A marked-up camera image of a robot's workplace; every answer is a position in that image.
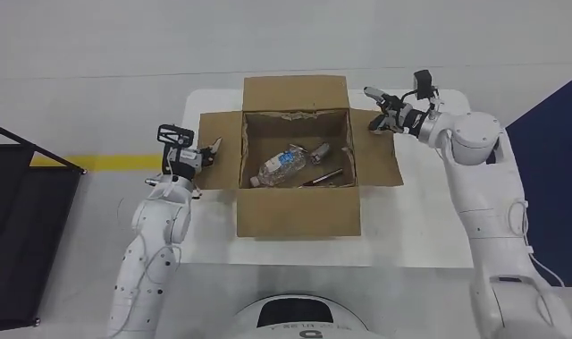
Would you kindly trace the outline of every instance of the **metal rod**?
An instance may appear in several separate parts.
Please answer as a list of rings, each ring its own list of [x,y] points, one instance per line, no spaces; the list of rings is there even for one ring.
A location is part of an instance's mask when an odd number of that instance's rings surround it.
[[[7,131],[6,129],[0,127],[0,134],[4,135],[6,138],[14,140],[19,142],[20,144],[23,145],[27,145],[29,147],[32,147],[34,149],[34,151],[37,151],[38,153],[51,158],[52,160],[57,161],[58,163],[62,164],[62,165],[66,165],[68,167],[71,167],[73,169],[79,170],[82,174],[85,174],[87,171],[77,165],[75,165],[72,162],[67,161],[66,159],[64,159],[63,157],[59,157],[56,154],[52,153],[51,151],[45,150],[44,148],[39,147],[38,145],[29,142],[27,140],[25,140],[22,137],[19,137],[18,135],[14,134],[11,131]]]
[[[334,170],[334,171],[332,171],[331,173],[328,173],[328,174],[326,174],[326,175],[322,175],[322,176],[320,176],[320,177],[318,177],[318,178],[315,178],[314,180],[311,180],[311,181],[309,181],[309,182],[304,182],[301,186],[299,186],[299,188],[303,188],[303,187],[307,187],[307,186],[314,186],[314,185],[316,185],[317,183],[322,182],[322,181],[324,181],[324,180],[331,179],[331,178],[333,178],[334,176],[341,174],[342,172],[343,172],[342,169]]]

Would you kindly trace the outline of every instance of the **bottle cap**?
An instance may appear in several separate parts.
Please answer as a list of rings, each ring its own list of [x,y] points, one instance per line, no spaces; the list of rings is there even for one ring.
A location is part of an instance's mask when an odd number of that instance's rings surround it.
[[[260,186],[260,180],[258,180],[256,176],[252,176],[250,178],[250,184],[252,185],[253,188],[257,188],[258,186]]]

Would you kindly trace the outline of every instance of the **cardboard box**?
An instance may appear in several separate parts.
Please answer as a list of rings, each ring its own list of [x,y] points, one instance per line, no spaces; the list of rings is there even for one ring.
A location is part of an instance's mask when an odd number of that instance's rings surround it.
[[[283,76],[244,80],[241,112],[202,114],[198,145],[223,137],[215,163],[197,178],[201,189],[235,189],[239,237],[324,238],[361,234],[358,186],[403,184],[393,134],[373,135],[379,112],[349,108],[345,77]],[[252,189],[269,158],[297,144],[327,141],[332,153],[275,188]],[[333,186],[303,182],[343,168]]]

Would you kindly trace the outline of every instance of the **yellow line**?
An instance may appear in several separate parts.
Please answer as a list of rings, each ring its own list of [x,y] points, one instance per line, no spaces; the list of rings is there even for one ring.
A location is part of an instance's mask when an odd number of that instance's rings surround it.
[[[129,171],[161,169],[162,154],[143,155],[77,155],[65,157],[66,160],[88,171]],[[59,166],[56,161],[41,155],[35,155],[32,166]]]

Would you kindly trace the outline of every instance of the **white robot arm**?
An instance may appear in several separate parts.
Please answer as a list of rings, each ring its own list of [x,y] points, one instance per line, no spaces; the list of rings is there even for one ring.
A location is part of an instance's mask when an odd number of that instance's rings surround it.
[[[428,71],[416,73],[417,98],[427,111],[404,98],[365,88],[383,114],[370,131],[408,132],[441,151],[451,200],[465,227],[475,265],[470,294],[483,338],[572,338],[572,319],[533,265],[526,238],[526,200],[509,137],[484,113],[459,116],[435,109]]]
[[[213,163],[221,144],[219,138],[212,146],[190,149],[193,137],[192,131],[173,125],[159,127],[157,139],[165,143],[163,174],[146,180],[154,189],[133,216],[137,237],[123,255],[107,338],[155,338],[167,285],[181,259],[176,245],[187,234],[190,202],[197,198],[194,175]]]

